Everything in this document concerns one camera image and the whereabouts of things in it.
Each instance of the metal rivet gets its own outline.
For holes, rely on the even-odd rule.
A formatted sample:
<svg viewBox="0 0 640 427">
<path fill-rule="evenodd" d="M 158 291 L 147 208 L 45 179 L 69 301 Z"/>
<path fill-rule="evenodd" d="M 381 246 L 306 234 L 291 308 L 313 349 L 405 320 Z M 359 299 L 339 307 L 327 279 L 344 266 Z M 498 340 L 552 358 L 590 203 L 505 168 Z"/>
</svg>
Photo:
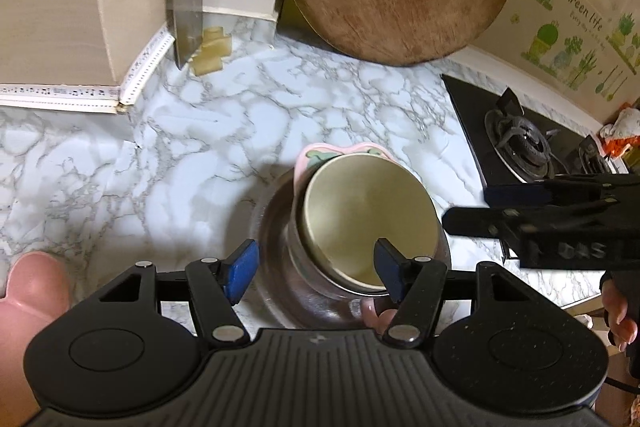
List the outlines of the metal rivet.
<svg viewBox="0 0 640 427">
<path fill-rule="evenodd" d="M 389 336 L 396 341 L 413 342 L 420 336 L 420 330 L 411 324 L 398 324 L 388 330 Z"/>
<path fill-rule="evenodd" d="M 235 342 L 244 337 L 244 331 L 238 326 L 218 326 L 213 330 L 213 338 L 220 342 Z"/>
<path fill-rule="evenodd" d="M 530 223 L 525 223 L 520 226 L 520 229 L 526 233 L 533 233 L 538 231 L 538 227 L 536 225 L 532 225 Z"/>
</svg>

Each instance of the finger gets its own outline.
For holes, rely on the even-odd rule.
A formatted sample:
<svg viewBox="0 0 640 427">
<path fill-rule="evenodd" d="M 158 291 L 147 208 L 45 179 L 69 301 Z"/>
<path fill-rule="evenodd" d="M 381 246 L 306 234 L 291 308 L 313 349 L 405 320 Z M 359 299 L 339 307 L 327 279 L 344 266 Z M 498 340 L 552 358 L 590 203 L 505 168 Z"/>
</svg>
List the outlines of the finger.
<svg viewBox="0 0 640 427">
<path fill-rule="evenodd" d="M 360 313 L 367 328 L 375 328 L 378 325 L 378 314 L 373 299 L 366 298 L 360 301 Z"/>
<path fill-rule="evenodd" d="M 609 324 L 620 324 L 626 315 L 626 297 L 616 288 L 613 279 L 602 285 L 602 305 L 609 312 Z"/>
<path fill-rule="evenodd" d="M 398 310 L 385 310 L 380 314 L 380 317 L 378 317 L 378 325 L 376 326 L 376 331 L 379 335 L 382 335 L 386 331 L 386 328 L 389 327 L 389 324 L 391 324 L 397 312 Z"/>
<path fill-rule="evenodd" d="M 628 317 L 620 324 L 612 324 L 610 329 L 615 336 L 627 344 L 631 344 L 638 336 L 638 325 Z"/>
<path fill-rule="evenodd" d="M 622 351 L 626 349 L 627 343 L 615 333 L 613 333 L 613 343 L 618 348 L 620 353 L 622 353 Z"/>
</svg>

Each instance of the round black pad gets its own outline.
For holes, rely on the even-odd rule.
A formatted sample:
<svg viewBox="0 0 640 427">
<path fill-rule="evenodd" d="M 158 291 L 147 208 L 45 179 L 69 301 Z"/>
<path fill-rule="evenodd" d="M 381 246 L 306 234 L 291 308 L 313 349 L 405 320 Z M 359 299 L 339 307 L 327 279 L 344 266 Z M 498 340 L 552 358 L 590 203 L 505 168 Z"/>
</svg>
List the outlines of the round black pad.
<svg viewBox="0 0 640 427">
<path fill-rule="evenodd" d="M 433 361 L 453 391 L 513 415 L 590 405 L 609 362 L 602 341 L 494 263 L 479 263 L 476 311 L 446 328 Z"/>
<path fill-rule="evenodd" d="M 130 272 L 27 347 L 24 373 L 41 406 L 83 417 L 124 416 L 168 399 L 194 376 L 197 340 L 158 314 L 155 271 L 142 279 Z"/>
</svg>

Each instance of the black strap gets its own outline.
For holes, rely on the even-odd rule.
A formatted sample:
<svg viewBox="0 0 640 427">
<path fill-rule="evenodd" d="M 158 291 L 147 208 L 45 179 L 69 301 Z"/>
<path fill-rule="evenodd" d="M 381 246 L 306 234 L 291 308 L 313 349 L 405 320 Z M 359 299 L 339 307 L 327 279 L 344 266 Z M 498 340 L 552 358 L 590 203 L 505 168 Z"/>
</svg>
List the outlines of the black strap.
<svg viewBox="0 0 640 427">
<path fill-rule="evenodd" d="M 640 387 L 633 387 L 628 383 L 622 383 L 619 380 L 615 380 L 613 378 L 605 378 L 604 383 L 608 383 L 611 387 L 616 387 L 622 391 L 626 391 L 627 393 L 640 394 Z"/>
</svg>

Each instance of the kitchen counter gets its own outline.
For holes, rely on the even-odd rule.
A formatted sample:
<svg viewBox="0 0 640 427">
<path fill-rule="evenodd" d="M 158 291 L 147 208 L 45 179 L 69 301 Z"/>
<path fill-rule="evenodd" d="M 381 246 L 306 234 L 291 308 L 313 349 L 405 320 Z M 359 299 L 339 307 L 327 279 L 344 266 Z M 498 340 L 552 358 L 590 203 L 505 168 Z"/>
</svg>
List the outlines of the kitchen counter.
<svg viewBox="0 0 640 427">
<path fill-rule="evenodd" d="M 495 92 L 504 86 L 448 60 L 389 68 L 281 37 L 273 46 L 234 37 L 234 50 L 223 71 L 203 78 L 166 58 L 130 115 L 133 141 L 51 130 L 35 117 L 16 125 L 16 113 L 0 110 L 0 281 L 30 250 L 65 259 L 78 299 L 140 259 L 167 271 L 224 257 L 248 235 L 268 186 L 316 141 L 383 145 L 421 179 L 439 215 L 453 204 L 482 203 L 478 170 L 439 74 Z M 450 238 L 450 249 L 455 269 L 501 259 L 495 241 Z M 598 293 L 599 273 L 507 267 L 558 305 Z M 188 322 L 186 306 L 164 310 Z M 252 289 L 237 310 L 251 331 L 273 324 Z M 440 326 L 466 313 L 449 303 Z"/>
</svg>

